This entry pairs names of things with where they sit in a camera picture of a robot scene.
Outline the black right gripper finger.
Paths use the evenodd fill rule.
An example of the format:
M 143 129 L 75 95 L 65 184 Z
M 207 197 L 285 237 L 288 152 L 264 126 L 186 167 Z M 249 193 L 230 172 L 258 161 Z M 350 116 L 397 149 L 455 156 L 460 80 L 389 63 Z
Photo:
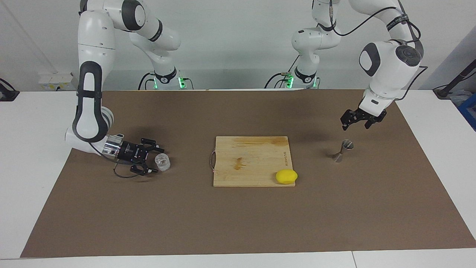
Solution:
M 147 139 L 147 138 L 142 138 L 141 139 L 141 146 L 144 151 L 150 152 L 150 151 L 157 151 L 159 154 L 165 153 L 165 150 L 161 148 L 159 145 L 157 145 L 155 140 Z
M 133 162 L 130 167 L 130 171 L 138 175 L 149 175 L 159 172 L 158 169 L 149 168 L 149 166 L 144 160 Z

